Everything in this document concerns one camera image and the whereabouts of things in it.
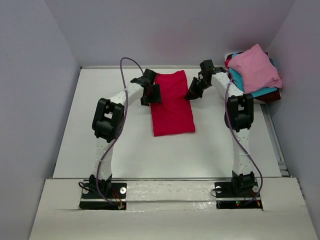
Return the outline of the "red t shirt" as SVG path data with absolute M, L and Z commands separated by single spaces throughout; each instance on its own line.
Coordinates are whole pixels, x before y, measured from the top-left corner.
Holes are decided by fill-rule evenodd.
M 235 57 L 238 54 L 241 54 L 242 52 L 234 52 L 234 53 L 226 53 L 224 55 L 224 66 L 226 69 L 229 70 L 229 62 L 232 60 L 233 57 Z
M 161 102 L 150 104 L 153 135 L 155 137 L 193 134 L 196 132 L 191 103 L 185 100 L 188 91 L 184 70 L 158 74 Z

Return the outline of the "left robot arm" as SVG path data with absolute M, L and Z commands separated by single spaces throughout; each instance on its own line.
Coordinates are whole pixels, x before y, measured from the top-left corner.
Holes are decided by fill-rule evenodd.
M 130 105 L 140 101 L 142 106 L 161 103 L 157 73 L 146 69 L 142 76 L 134 78 L 115 96 L 97 102 L 92 121 L 96 137 L 96 157 L 93 173 L 89 177 L 90 190 L 106 199 L 112 188 L 112 156 L 116 141 L 122 134 Z

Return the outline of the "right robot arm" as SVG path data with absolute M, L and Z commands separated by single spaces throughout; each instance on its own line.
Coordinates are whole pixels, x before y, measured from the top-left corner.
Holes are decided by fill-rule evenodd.
M 224 97 L 224 122 L 232 136 L 232 178 L 230 181 L 216 182 L 213 196 L 218 199 L 250 197 L 258 186 L 253 169 L 261 175 L 249 151 L 249 134 L 254 121 L 254 97 L 240 90 L 233 83 L 229 71 L 215 67 L 212 60 L 204 60 L 199 66 L 200 72 L 193 78 L 184 98 L 202 98 L 206 89 L 215 87 Z

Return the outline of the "red folded t shirt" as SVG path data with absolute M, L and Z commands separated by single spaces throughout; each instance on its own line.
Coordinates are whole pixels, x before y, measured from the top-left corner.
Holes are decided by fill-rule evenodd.
M 234 52 L 234 53 L 226 53 L 224 55 L 224 66 L 226 69 L 229 70 L 229 62 L 232 60 L 233 57 L 235 57 L 238 54 L 241 54 L 242 52 Z

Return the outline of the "pink folded t shirt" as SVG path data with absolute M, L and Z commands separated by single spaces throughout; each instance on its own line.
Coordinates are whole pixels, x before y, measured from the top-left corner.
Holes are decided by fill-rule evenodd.
M 241 75 L 244 92 L 247 94 L 263 88 L 283 87 L 278 70 L 259 44 L 233 57 L 228 66 Z

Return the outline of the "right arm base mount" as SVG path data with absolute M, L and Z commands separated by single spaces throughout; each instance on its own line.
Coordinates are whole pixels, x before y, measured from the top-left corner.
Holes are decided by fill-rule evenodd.
M 260 194 L 252 189 L 235 192 L 228 181 L 215 182 L 210 194 L 215 198 L 218 210 L 263 209 Z

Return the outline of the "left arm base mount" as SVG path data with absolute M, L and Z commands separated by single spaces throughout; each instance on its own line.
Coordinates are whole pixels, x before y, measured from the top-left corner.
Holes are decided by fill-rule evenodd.
M 127 183 L 112 182 L 108 193 L 101 190 L 102 197 L 88 180 L 78 182 L 81 188 L 79 208 L 81 210 L 124 211 L 127 208 Z

